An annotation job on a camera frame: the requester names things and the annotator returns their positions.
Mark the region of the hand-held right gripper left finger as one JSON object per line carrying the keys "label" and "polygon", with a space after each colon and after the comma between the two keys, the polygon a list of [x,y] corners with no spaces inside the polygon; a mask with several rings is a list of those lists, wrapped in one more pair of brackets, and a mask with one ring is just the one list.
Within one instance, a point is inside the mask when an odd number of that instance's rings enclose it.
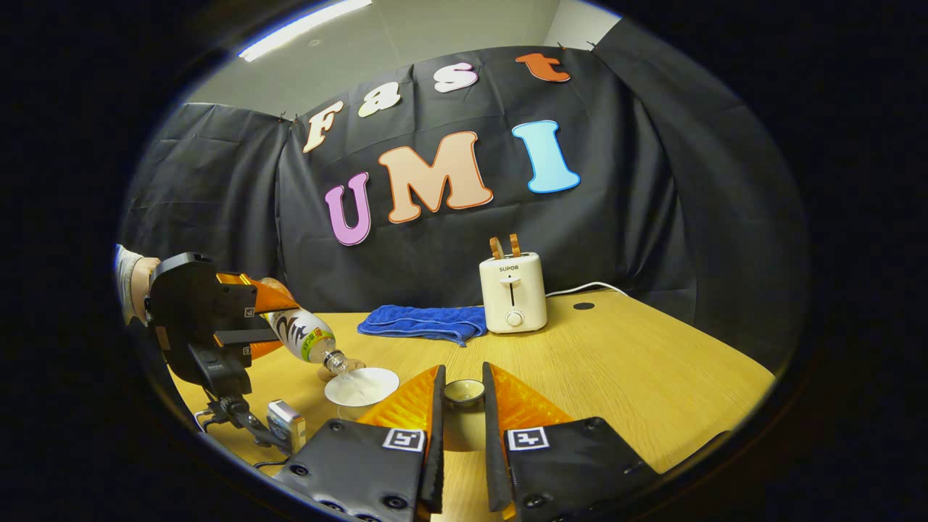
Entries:
{"label": "hand-held right gripper left finger", "polygon": [[436,365],[355,422],[328,420],[275,481],[364,522],[429,522],[443,509],[444,387]]}

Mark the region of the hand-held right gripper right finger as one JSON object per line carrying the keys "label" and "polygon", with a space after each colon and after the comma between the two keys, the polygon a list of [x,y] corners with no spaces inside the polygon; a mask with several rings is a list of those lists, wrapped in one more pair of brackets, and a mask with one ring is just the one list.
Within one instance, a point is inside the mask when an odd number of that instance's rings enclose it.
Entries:
{"label": "hand-held right gripper right finger", "polygon": [[489,509],[504,522],[618,522],[612,508],[658,479],[603,418],[575,419],[489,362],[483,383]]}

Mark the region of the clear water bottle orange label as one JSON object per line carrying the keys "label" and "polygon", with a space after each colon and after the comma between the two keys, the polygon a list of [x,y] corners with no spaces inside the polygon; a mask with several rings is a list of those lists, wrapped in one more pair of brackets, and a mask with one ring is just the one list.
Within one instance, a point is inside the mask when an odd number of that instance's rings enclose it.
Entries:
{"label": "clear water bottle orange label", "polygon": [[283,347],[300,360],[321,366],[348,359],[338,350],[331,327],[307,310],[270,312],[262,318],[278,334]]}

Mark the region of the white teacup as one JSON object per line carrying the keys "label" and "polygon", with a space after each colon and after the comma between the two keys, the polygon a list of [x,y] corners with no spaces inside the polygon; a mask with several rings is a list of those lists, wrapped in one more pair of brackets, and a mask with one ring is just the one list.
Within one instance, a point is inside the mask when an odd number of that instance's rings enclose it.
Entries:
{"label": "white teacup", "polygon": [[399,384],[394,371],[362,368],[335,377],[326,384],[324,394],[335,404],[339,418],[354,422],[398,390]]}

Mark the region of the blue folded towel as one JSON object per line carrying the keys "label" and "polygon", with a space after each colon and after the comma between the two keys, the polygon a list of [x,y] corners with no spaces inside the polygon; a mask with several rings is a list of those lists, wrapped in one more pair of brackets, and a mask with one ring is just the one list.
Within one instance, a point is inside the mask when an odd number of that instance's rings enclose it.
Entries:
{"label": "blue folded towel", "polygon": [[358,324],[359,334],[453,341],[464,347],[488,333],[485,311],[476,307],[405,307],[381,305]]}

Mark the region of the cream toaster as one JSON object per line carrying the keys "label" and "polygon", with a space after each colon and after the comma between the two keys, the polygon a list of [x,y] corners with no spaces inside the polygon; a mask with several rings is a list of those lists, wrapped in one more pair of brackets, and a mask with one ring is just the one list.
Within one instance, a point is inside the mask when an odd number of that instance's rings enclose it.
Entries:
{"label": "cream toaster", "polygon": [[542,263],[536,252],[485,259],[478,264],[478,274],[487,330],[514,334],[547,325]]}

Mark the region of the black backdrop cloth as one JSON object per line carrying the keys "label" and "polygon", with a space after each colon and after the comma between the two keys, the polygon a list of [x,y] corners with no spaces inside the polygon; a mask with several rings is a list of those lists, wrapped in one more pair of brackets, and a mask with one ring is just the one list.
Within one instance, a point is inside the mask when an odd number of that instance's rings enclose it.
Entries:
{"label": "black backdrop cloth", "polygon": [[772,373],[798,341],[798,188],[739,97],[629,20],[591,51],[386,70],[293,121],[188,102],[149,142],[117,241],[280,278],[318,312],[481,303],[489,238],[544,287],[607,282]]}

